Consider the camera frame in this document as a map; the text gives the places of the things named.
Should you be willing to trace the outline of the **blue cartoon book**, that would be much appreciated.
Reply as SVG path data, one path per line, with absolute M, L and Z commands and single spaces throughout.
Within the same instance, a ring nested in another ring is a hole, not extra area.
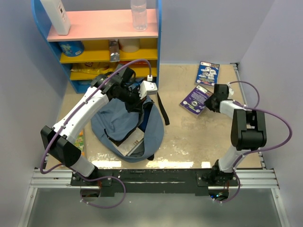
M 214 86 L 218 80 L 220 65 L 201 61 L 198 67 L 195 83 L 197 85 Z

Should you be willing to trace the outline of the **purple cover book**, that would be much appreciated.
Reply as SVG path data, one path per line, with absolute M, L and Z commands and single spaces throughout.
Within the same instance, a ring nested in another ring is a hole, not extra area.
M 201 85 L 197 85 L 179 104 L 185 110 L 198 117 L 205 109 L 205 101 L 213 93 Z

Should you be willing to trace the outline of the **blue fabric backpack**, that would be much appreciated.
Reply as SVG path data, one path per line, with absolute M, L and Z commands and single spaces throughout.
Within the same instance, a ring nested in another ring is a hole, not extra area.
M 150 111 L 150 114 L 146 130 L 143 131 L 141 124 L 146 107 Z M 164 138 L 164 124 L 161 118 L 161 112 L 150 97 L 147 97 L 144 101 L 142 113 L 128 113 L 124 102 L 119 99 L 112 99 L 91 118 L 91 127 L 97 139 L 105 147 L 129 163 L 151 159 L 160 148 Z M 113 142 L 123 141 L 136 128 L 144 132 L 144 147 L 138 148 L 130 156 L 123 156 L 115 148 Z

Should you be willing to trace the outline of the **white coffee cover book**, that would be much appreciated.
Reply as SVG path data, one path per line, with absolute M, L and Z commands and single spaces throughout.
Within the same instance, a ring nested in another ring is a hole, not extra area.
M 123 155 L 130 156 L 143 144 L 144 132 L 136 128 L 125 140 L 113 142 L 115 148 Z

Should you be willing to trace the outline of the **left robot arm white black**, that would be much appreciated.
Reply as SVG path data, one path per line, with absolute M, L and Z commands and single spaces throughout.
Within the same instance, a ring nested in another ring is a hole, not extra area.
M 40 163 L 40 172 L 47 174 L 54 168 L 43 170 L 47 155 L 59 161 L 57 166 L 65 166 L 76 172 L 86 185 L 94 185 L 98 181 L 98 168 L 89 162 L 74 146 L 74 142 L 84 126 L 95 113 L 109 101 L 116 98 L 125 104 L 127 112 L 141 113 L 146 99 L 145 85 L 130 89 L 130 66 L 140 62 L 134 60 L 121 65 L 110 75 L 99 75 L 91 83 L 82 99 L 72 110 L 52 127 L 44 126 L 40 133 L 44 146 L 44 154 Z

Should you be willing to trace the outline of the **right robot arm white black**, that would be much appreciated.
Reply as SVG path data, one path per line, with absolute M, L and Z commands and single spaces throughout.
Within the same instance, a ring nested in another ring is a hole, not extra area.
M 205 101 L 209 110 L 232 119 L 230 148 L 215 162 L 210 172 L 202 176 L 209 185 L 221 186 L 232 180 L 245 156 L 264 147 L 267 142 L 265 114 L 235 104 L 229 99 L 229 90 L 228 85 L 216 84 L 213 94 Z

